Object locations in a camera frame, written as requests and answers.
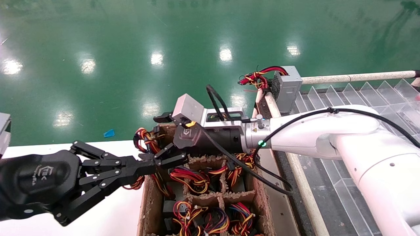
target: yellow clip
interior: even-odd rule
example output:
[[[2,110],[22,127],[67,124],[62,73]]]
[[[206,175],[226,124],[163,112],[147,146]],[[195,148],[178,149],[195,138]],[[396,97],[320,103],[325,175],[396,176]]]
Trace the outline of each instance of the yellow clip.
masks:
[[[191,123],[188,123],[185,126],[189,128],[189,127],[194,126],[194,125],[195,125],[195,121],[191,121]]]

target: black wire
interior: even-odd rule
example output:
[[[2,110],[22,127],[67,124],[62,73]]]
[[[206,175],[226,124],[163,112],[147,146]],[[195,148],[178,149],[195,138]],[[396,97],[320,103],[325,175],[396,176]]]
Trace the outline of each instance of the black wire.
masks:
[[[238,121],[242,121],[242,123],[250,123],[251,122],[251,119],[233,119],[228,112],[228,107],[226,106],[226,103],[223,101],[222,97],[216,92],[216,90],[213,87],[211,87],[211,85],[209,85],[209,84],[206,86],[206,90],[207,90],[207,94],[210,97],[211,103],[212,103],[214,109],[216,110],[217,116],[220,118],[221,121],[224,121],[226,119],[227,121],[238,120]],[[213,95],[217,98],[217,100],[222,105],[223,111],[226,114],[226,118],[223,117],[222,113],[220,112],[219,106],[217,106],[217,103],[214,100]]]
[[[262,141],[262,143],[260,145],[258,145],[258,147],[255,149],[255,152],[254,152],[253,155],[256,155],[256,153],[258,153],[258,151],[261,149],[261,147],[266,142],[268,142],[274,135],[276,135],[278,132],[280,132],[281,130],[285,129],[289,125],[295,123],[296,121],[299,121],[299,120],[304,119],[306,117],[310,117],[310,116],[317,115],[317,114],[322,114],[322,113],[334,113],[334,114],[337,114],[338,112],[356,113],[356,114],[370,116],[370,117],[373,117],[373,118],[378,119],[380,121],[383,121],[383,122],[389,124],[390,126],[392,126],[393,128],[395,128],[396,130],[398,130],[402,135],[404,135],[408,140],[410,140],[414,144],[414,146],[416,146],[417,148],[420,148],[420,143],[415,138],[413,138],[407,131],[405,131],[399,125],[395,124],[393,121],[391,121],[391,120],[389,120],[389,119],[387,119],[387,118],[385,118],[383,116],[380,116],[380,115],[377,115],[377,114],[374,114],[374,113],[370,113],[370,112],[367,112],[367,111],[363,111],[363,110],[356,110],[356,109],[350,109],[350,108],[327,108],[327,109],[324,109],[324,110],[316,110],[316,111],[313,111],[313,112],[309,112],[309,113],[303,114],[301,116],[296,117],[293,120],[290,120],[289,122],[285,123],[284,125],[280,126],[275,131],[273,131],[271,134],[269,134]]]
[[[288,186],[290,188],[290,190],[285,190],[282,189],[280,187],[278,187],[277,185],[271,183],[270,181],[266,180],[265,178],[261,177],[260,175],[258,175],[257,173],[255,173],[254,171],[252,171],[246,164],[242,163],[240,160],[238,160],[236,157],[232,156],[232,154],[230,154],[228,151],[226,151],[226,149],[224,149],[220,144],[218,144],[212,137],[210,137],[209,133],[205,130],[205,128],[203,128],[200,124],[196,123],[195,124],[197,127],[200,128],[200,130],[204,133],[204,135],[209,139],[209,141],[219,150],[221,151],[224,155],[226,155],[228,158],[230,158],[233,162],[235,162],[235,164],[237,164],[238,166],[242,167],[242,169],[246,172],[248,172],[250,175],[252,175],[253,177],[255,177],[257,180],[265,183],[266,185],[268,185],[269,187],[271,187],[272,189],[289,195],[291,196],[293,194],[293,187],[292,185],[285,180],[284,178],[270,172],[269,170],[266,170],[268,174],[270,174],[271,176],[277,178],[278,180],[284,182],[286,184],[286,186]]]

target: green indicator light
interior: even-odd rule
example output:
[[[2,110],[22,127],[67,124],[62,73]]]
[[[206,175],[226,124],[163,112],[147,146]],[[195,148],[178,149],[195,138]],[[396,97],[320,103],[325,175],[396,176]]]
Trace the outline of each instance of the green indicator light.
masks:
[[[258,145],[261,145],[263,143],[263,140],[258,141]]]

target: wire harness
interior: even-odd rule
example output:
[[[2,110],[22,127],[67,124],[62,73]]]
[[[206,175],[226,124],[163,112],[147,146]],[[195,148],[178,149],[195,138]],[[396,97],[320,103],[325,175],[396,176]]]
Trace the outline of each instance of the wire harness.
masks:
[[[251,211],[241,202],[231,204],[229,209],[234,213],[234,219],[231,219],[232,234],[250,236],[250,234],[252,234],[251,232],[253,231],[253,219],[255,218],[255,214],[251,213]]]
[[[289,75],[286,72],[286,70],[281,66],[270,66],[260,71],[255,71],[253,73],[244,75],[243,76],[244,78],[240,79],[238,84],[240,85],[253,84],[255,85],[257,89],[268,89],[268,81],[263,75],[270,71],[278,71],[282,76]]]
[[[179,236],[209,236],[229,229],[229,217],[218,207],[194,207],[179,201],[173,206],[173,221],[181,226]]]
[[[192,192],[196,194],[208,193],[210,178],[203,172],[191,170],[184,166],[175,167],[170,170],[169,176],[171,179],[185,184]]]
[[[255,170],[254,157],[247,153],[237,153],[236,158],[248,166],[251,170]],[[228,164],[223,166],[218,170],[210,170],[209,174],[218,175],[225,171],[228,171],[228,183],[230,187],[233,187],[240,177],[243,174],[243,169],[240,166],[234,165],[231,161],[228,161]]]
[[[134,146],[143,153],[150,153],[150,154],[156,154],[160,151],[160,148],[158,146],[157,140],[161,137],[163,137],[164,134],[156,136],[153,132],[148,132],[145,128],[139,128],[137,129],[136,133],[133,137]],[[159,170],[151,175],[153,180],[155,181],[158,189],[160,192],[167,198],[167,199],[174,199],[175,194],[172,192],[171,188],[166,185],[166,182],[163,180],[161,174],[159,173]],[[123,188],[128,190],[138,190],[142,187],[144,182],[144,176],[140,176],[137,181],[132,184],[130,187]]]

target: epoxy floor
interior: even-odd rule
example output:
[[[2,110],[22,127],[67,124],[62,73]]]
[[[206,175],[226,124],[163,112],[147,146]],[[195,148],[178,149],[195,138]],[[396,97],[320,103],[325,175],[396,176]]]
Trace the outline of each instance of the epoxy floor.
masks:
[[[15,146],[131,139],[206,84],[251,115],[257,65],[419,69],[419,39],[418,0],[2,0],[0,111]]]

